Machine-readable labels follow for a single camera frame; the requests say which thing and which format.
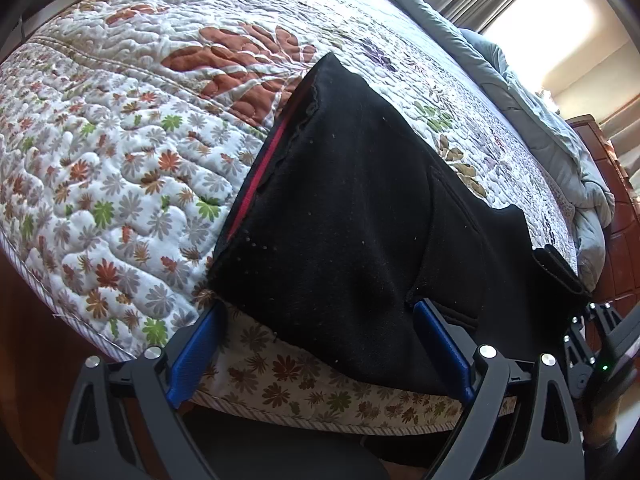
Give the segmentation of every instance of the folded clothing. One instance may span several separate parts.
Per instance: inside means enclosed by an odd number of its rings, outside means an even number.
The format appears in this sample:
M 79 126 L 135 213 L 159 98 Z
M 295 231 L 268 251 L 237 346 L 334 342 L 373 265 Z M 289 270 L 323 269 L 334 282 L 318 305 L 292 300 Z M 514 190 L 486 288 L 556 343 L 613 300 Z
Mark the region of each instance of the folded clothing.
M 475 196 L 333 54 L 258 154 L 210 282 L 345 375 L 428 394 L 446 391 L 414 333 L 415 301 L 430 298 L 478 344 L 533 361 L 562 354 L 569 319 L 589 299 L 553 247 L 532 251 L 520 209 Z

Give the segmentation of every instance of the red stripe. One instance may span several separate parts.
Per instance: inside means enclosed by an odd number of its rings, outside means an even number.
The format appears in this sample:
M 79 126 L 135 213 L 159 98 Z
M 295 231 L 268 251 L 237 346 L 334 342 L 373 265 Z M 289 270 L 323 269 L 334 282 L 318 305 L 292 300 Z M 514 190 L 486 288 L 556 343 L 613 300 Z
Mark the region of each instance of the red stripe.
M 240 227 L 240 224 L 242 223 L 242 220 L 244 219 L 247 212 L 249 211 L 249 206 L 251 205 L 251 202 L 254 199 L 255 191 L 256 189 L 258 189 L 258 185 L 260 184 L 262 176 L 264 175 L 264 172 L 267 170 L 267 166 L 269 165 L 269 162 L 273 157 L 273 153 L 276 151 L 276 148 L 280 143 L 282 134 L 284 133 L 284 130 L 287 128 L 287 125 L 289 124 L 289 120 L 291 119 L 293 112 L 296 111 L 298 102 L 300 101 L 300 99 L 302 99 L 302 95 L 305 93 L 306 92 L 304 91 L 297 92 L 297 95 L 295 96 L 296 102 L 288 103 L 289 106 L 287 107 L 288 108 L 287 113 L 286 115 L 284 115 L 284 117 L 282 118 L 282 122 L 280 122 L 280 125 L 278 126 L 278 129 L 273 134 L 273 139 L 271 139 L 271 143 L 267 148 L 267 152 L 264 154 L 264 157 L 260 161 L 260 166 L 258 166 L 258 169 L 255 171 L 254 176 L 252 177 L 251 182 L 249 183 L 249 189 L 247 189 L 246 193 L 242 197 L 242 202 L 240 204 L 240 209 L 238 210 L 238 214 L 236 214 L 236 217 L 234 218 L 234 222 L 233 224 L 231 224 L 231 229 L 229 229 L 229 232 L 226 236 L 227 242 L 231 240 L 231 237 L 238 230 L 238 228 Z

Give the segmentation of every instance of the floral quilt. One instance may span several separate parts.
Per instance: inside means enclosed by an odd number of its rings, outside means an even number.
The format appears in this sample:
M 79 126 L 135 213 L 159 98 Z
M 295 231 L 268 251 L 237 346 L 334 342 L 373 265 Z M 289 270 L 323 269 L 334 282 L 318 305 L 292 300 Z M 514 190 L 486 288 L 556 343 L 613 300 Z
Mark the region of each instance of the floral quilt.
M 206 273 L 226 215 L 274 117 L 328 52 L 473 193 L 519 206 L 533 244 L 555 245 L 575 269 L 571 206 L 462 69 L 389 0 L 85 0 L 50 20 L 0 66 L 6 256 L 107 354 L 164 345 L 214 297 Z M 447 397 L 350 380 L 228 309 L 195 402 L 373 434 L 446 430 L 460 414 Z

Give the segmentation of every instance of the bright window light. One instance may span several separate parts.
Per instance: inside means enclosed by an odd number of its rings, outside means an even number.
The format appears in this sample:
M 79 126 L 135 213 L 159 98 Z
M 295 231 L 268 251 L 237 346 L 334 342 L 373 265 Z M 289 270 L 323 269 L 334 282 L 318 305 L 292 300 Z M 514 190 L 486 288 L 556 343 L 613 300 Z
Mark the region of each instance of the bright window light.
M 594 27 L 585 0 L 516 0 L 485 31 L 529 91 L 574 53 Z

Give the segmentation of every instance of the blue gripper pad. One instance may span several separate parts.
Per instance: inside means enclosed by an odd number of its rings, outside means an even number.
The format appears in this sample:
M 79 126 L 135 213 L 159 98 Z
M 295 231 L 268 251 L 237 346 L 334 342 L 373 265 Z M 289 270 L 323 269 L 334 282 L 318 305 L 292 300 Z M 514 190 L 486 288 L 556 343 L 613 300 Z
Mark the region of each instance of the blue gripper pad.
M 420 300 L 415 304 L 415 333 L 445 385 L 449 397 L 466 406 L 476 397 L 472 387 L 471 365 L 447 333 L 446 325 L 447 322 L 431 302 Z
M 175 409 L 181 402 L 191 399 L 196 391 L 200 378 L 218 348 L 226 331 L 226 308 L 217 302 L 203 319 L 196 322 L 197 327 L 176 358 L 170 370 L 169 388 L 166 400 Z

